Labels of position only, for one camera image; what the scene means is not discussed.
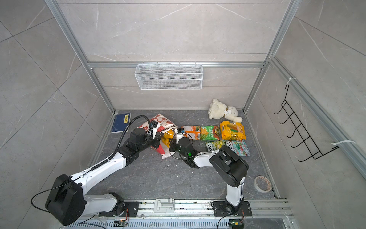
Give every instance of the stuffed toy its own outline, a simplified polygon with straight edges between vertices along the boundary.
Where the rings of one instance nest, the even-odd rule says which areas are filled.
[[[242,122],[243,118],[238,117],[238,111],[235,107],[226,106],[217,99],[213,99],[208,110],[208,116],[210,119],[220,119],[222,117],[233,122]]]

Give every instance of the snack bag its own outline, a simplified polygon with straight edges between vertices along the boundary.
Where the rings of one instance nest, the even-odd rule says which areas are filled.
[[[208,151],[215,151],[217,149],[220,149],[223,145],[225,145],[225,140],[206,142],[206,147]]]
[[[226,141],[226,145],[239,156],[250,156],[249,149],[244,140]]]
[[[216,141],[220,140],[220,129],[218,126],[201,126],[201,140],[202,141]]]
[[[173,138],[174,136],[174,131],[173,130],[168,130],[166,133],[164,133],[164,135],[161,137],[161,142],[164,143],[168,148],[170,147],[170,142],[169,139]]]
[[[220,123],[220,129],[223,140],[246,139],[244,126],[240,122],[223,121]]]
[[[182,126],[184,129],[184,136],[191,136],[192,140],[199,140],[201,138],[200,126]]]
[[[171,129],[174,129],[174,128],[177,128],[177,126],[172,123],[169,119],[167,119],[166,117],[164,117],[163,115],[161,114],[157,114],[154,118],[150,119],[150,121],[157,121],[160,123],[160,127],[158,129],[158,133],[160,132],[166,132],[168,130],[171,130]],[[138,128],[143,128],[144,130],[148,131],[148,124],[147,122],[144,122],[142,125],[140,125]]]

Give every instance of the gray floor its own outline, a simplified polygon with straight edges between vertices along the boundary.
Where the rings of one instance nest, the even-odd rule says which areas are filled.
[[[120,111],[137,115],[146,115],[152,118],[161,113],[170,119],[177,126],[182,125],[215,125],[224,119],[208,118],[207,111]],[[144,119],[135,121],[130,129],[136,128],[145,122]],[[253,135],[248,124],[243,120],[246,131],[246,144],[250,156],[243,157],[249,164],[249,170],[245,179],[245,199],[274,199],[273,192],[260,193],[253,185],[254,178],[263,175],[265,170],[259,158],[257,148],[254,144]],[[120,133],[109,134],[99,160],[103,160],[115,149],[120,138]],[[206,151],[205,142],[195,141],[197,150]],[[89,195],[105,194],[114,191],[125,199],[224,199],[226,196],[226,183],[221,179],[216,170],[212,167],[199,169],[190,168],[184,162],[172,157],[162,160],[161,155],[155,150],[146,149],[140,153],[140,157],[126,168],[121,169],[103,181],[99,182],[89,191]]]

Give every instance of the gray wall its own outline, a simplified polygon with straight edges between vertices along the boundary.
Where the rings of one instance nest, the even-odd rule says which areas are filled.
[[[108,62],[264,61],[288,6],[286,0],[59,3],[88,59]],[[242,108],[259,69],[204,71],[201,90],[143,91],[133,69],[96,69],[116,109],[208,109],[213,98]]]
[[[303,1],[277,53],[360,147],[365,144],[364,8],[363,1]],[[300,228],[364,228],[366,181],[344,153],[338,149],[298,161],[309,152],[304,144],[291,147],[301,142],[300,136],[288,138],[293,124],[279,124],[287,118],[284,111],[274,114],[285,85],[270,67],[248,112],[280,196],[289,200]],[[334,141],[291,88],[287,99],[320,150],[331,150]]]
[[[0,22],[0,228],[53,227],[30,198],[85,169],[110,113],[43,0],[1,1]]]

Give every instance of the blue notebook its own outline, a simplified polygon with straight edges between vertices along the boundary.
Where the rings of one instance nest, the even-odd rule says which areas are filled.
[[[127,125],[130,123],[130,120],[131,113],[116,115],[111,133],[121,133],[125,131]]]

